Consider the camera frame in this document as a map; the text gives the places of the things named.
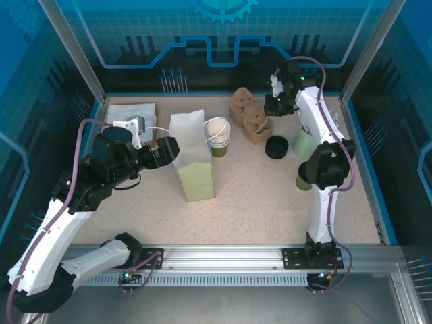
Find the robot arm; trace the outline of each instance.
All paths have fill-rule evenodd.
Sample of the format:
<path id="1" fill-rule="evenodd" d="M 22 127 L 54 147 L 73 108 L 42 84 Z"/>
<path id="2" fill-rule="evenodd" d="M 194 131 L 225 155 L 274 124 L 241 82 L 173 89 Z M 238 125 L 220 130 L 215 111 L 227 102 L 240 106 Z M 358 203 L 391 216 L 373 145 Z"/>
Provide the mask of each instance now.
<path id="1" fill-rule="evenodd" d="M 73 237 L 101 201 L 111 196 L 112 190 L 127 179 L 137 179 L 139 171 L 168 165 L 177 157 L 179 148 L 175 138 L 158 139 L 158 149 L 152 151 L 137 140 L 138 128 L 131 128 L 133 125 L 139 125 L 137 119 L 105 128 L 96 136 L 90 156 L 80 161 L 71 202 L 37 244 L 17 286 L 13 302 L 23 313 L 51 313 L 91 277 L 113 267 L 134 266 L 141 260 L 142 244 L 123 233 L 98 250 L 61 262 Z M 39 232 L 45 231 L 62 208 L 68 195 L 70 176 L 69 171 L 61 175 L 38 232 L 7 274 L 10 285 Z"/>
<path id="2" fill-rule="evenodd" d="M 280 80 L 271 76 L 273 95 L 265 98 L 265 114 L 283 116 L 299 110 L 301 127 L 310 132 L 317 145 L 310 159 L 305 162 L 306 177 L 313 185 L 313 214 L 306 235 L 305 253 L 312 267 L 327 265 L 335 256 L 336 245 L 328 230 L 327 214 L 331 202 L 330 226 L 334 233 L 334 216 L 338 192 L 330 192 L 340 187 L 350 171 L 347 158 L 333 137 L 336 135 L 347 148 L 351 159 L 355 144 L 345 140 L 334 124 L 324 99 L 320 99 L 325 119 L 318 108 L 317 80 L 314 76 L 304 76 L 296 61 L 286 61 L 278 69 Z"/>

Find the table surface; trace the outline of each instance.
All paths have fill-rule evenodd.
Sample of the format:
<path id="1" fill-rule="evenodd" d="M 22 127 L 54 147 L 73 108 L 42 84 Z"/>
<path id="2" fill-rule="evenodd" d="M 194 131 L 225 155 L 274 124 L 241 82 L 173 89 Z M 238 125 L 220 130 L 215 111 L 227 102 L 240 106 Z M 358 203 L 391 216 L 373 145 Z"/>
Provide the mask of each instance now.
<path id="1" fill-rule="evenodd" d="M 255 97 L 259 103 L 264 96 Z M 122 97 L 111 103 L 156 103 L 157 125 L 168 128 L 174 113 L 204 109 L 207 119 L 229 117 L 229 96 Z M 340 130 L 348 137 L 337 97 L 326 97 L 327 107 L 339 113 Z M 272 117 L 273 135 L 290 145 L 300 125 L 296 115 Z M 186 202 L 182 185 L 171 164 L 141 173 L 139 186 L 113 191 L 75 236 L 75 244 L 98 244 L 129 232 L 143 244 L 301 244 L 305 242 L 313 208 L 313 194 L 296 187 L 302 160 L 291 148 L 280 160 L 266 156 L 265 143 L 253 145 L 234 122 L 227 155 L 213 158 L 216 198 Z M 157 131 L 157 137 L 166 136 Z M 361 177 L 337 200 L 335 235 L 340 242 L 379 243 Z"/>

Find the white paper bag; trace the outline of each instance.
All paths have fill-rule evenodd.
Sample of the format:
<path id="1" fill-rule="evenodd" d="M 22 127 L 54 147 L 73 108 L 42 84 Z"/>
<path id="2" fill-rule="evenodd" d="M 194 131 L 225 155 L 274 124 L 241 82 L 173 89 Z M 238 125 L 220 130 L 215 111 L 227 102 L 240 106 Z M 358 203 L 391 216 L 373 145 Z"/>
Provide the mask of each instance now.
<path id="1" fill-rule="evenodd" d="M 171 115 L 169 123 L 169 135 L 180 148 L 173 164 L 189 203 L 215 198 L 211 149 L 206 142 L 204 121 L 204 111 L 199 110 Z"/>

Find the blue wall panel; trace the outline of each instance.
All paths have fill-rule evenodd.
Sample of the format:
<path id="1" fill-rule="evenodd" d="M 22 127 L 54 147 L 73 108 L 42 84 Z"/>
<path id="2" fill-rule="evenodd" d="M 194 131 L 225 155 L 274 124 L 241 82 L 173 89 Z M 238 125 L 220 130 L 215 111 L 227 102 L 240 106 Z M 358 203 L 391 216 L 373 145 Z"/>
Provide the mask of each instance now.
<path id="1" fill-rule="evenodd" d="M 170 68 L 182 69 L 190 90 L 208 92 L 265 90 L 277 65 L 294 55 L 333 69 L 327 90 L 341 90 L 387 1 L 59 4 L 107 92 L 163 92 L 162 70 Z"/>
<path id="2" fill-rule="evenodd" d="M 0 9 L 0 271 L 21 255 L 70 168 L 94 99 L 35 0 Z"/>
<path id="3" fill-rule="evenodd" d="M 408 259 L 432 257 L 431 10 L 407 0 L 352 97 Z"/>

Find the paper bag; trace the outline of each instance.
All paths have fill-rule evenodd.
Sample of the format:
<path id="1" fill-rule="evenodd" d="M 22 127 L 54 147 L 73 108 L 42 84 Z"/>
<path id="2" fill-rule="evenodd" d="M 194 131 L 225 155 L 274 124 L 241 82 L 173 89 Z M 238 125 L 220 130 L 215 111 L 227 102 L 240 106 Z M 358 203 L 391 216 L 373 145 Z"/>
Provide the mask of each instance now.
<path id="1" fill-rule="evenodd" d="M 204 111 L 199 110 L 171 115 L 169 123 L 169 135 L 180 148 L 173 164 L 189 203 L 215 198 L 211 148 L 206 142 L 204 121 Z"/>
<path id="2" fill-rule="evenodd" d="M 264 116 L 264 106 L 260 104 L 251 103 L 246 110 L 250 113 L 243 118 L 244 134 L 254 145 L 264 142 L 273 133 L 273 122 Z"/>
<path id="3" fill-rule="evenodd" d="M 246 107 L 253 102 L 254 96 L 246 88 L 239 88 L 229 100 L 229 115 L 240 127 L 243 127 L 243 117 L 247 114 Z"/>

